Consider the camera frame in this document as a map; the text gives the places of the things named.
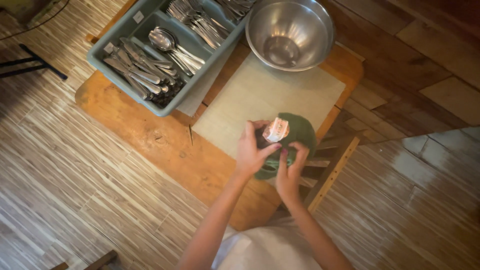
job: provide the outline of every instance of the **green cloth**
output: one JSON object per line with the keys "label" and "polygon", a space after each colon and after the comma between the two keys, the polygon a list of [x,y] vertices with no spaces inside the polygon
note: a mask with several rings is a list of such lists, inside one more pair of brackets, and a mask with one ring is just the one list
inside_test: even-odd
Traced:
{"label": "green cloth", "polygon": [[[308,158],[311,159],[315,154],[315,149],[317,146],[317,138],[315,136],[315,130],[313,129],[312,124],[310,124],[307,119],[288,112],[281,112],[278,114],[278,117],[287,120],[288,126],[290,127],[287,137],[279,141],[282,147],[286,147],[288,149],[287,165],[290,166],[293,164],[297,155],[297,150],[288,146],[288,144],[291,142],[298,141],[307,146],[310,149]],[[264,166],[255,174],[256,179],[266,180],[276,176],[281,149],[282,148],[267,157]]]}

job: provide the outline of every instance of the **cutlery tray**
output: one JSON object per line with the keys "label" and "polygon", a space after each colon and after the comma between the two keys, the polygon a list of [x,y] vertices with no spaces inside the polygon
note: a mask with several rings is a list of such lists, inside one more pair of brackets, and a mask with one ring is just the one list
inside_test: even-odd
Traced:
{"label": "cutlery tray", "polygon": [[[176,18],[166,14],[171,0],[139,0],[120,18],[101,39],[95,43],[87,53],[87,60],[100,70],[103,75],[127,93],[135,101],[142,103],[151,112],[158,116],[169,115],[187,97],[189,92],[199,88],[210,88],[218,73],[232,53],[245,29],[245,18],[238,24],[231,22],[223,13],[222,7],[214,0],[199,0],[205,12],[214,20],[223,25],[230,35],[221,46],[214,50],[193,30],[182,24]],[[205,64],[192,77],[187,76],[174,63],[173,67],[186,82],[182,90],[165,107],[160,108],[149,100],[142,100],[133,91],[132,86],[122,75],[103,62],[109,55],[113,46],[121,44],[120,37],[126,37],[139,46],[150,58],[166,60],[165,54],[157,50],[148,39],[148,34],[156,26],[166,28],[173,32],[179,44],[192,54],[202,58]]]}

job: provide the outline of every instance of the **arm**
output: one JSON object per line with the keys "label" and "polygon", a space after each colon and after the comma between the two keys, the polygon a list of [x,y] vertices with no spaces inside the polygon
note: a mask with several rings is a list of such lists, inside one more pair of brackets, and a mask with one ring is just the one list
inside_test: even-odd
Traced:
{"label": "arm", "polygon": [[268,121],[247,121],[238,143],[235,171],[183,252],[177,269],[201,270],[210,269],[212,266],[230,216],[244,187],[253,174],[261,168],[266,157],[281,147],[280,144],[272,144],[262,150],[257,149],[255,129],[265,124],[268,124]]}
{"label": "arm", "polygon": [[276,179],[277,191],[301,233],[312,247],[314,259],[320,267],[324,270],[352,270],[351,263],[304,207],[299,196],[300,174],[305,166],[309,149],[298,142],[291,143],[290,146],[297,149],[297,157],[295,162],[287,168],[288,152],[286,149],[282,150]]}

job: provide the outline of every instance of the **stainless steel bowl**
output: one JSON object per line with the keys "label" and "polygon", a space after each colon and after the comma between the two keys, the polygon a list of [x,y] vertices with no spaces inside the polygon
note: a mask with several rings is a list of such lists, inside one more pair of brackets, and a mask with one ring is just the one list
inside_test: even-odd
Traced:
{"label": "stainless steel bowl", "polygon": [[253,6],[245,28],[255,55],[286,71],[317,66],[335,39],[332,19],[315,0],[261,0]]}

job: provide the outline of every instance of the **black cable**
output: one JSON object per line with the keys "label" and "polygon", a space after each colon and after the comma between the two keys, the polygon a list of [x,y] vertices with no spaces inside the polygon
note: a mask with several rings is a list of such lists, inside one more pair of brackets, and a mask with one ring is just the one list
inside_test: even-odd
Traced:
{"label": "black cable", "polygon": [[2,37],[2,38],[0,38],[0,41],[5,40],[5,39],[8,39],[8,38],[11,38],[11,37],[14,37],[14,36],[17,36],[17,35],[20,35],[20,34],[23,34],[23,33],[26,33],[26,32],[28,32],[28,31],[31,31],[31,30],[33,30],[33,29],[35,29],[35,28],[37,28],[37,27],[40,27],[40,26],[44,25],[45,23],[47,23],[47,22],[50,21],[51,19],[55,18],[55,16],[57,16],[57,15],[68,5],[69,2],[70,2],[70,0],[67,0],[67,2],[65,3],[65,5],[63,5],[63,7],[60,8],[60,10],[57,11],[57,13],[53,14],[53,16],[51,16],[50,18],[48,18],[46,21],[42,22],[41,24],[36,25],[36,26],[34,26],[34,27],[32,27],[32,28],[29,28],[29,29],[27,29],[27,30],[24,30],[24,31],[21,31],[21,32],[12,34],[12,35],[10,35],[10,36]]}

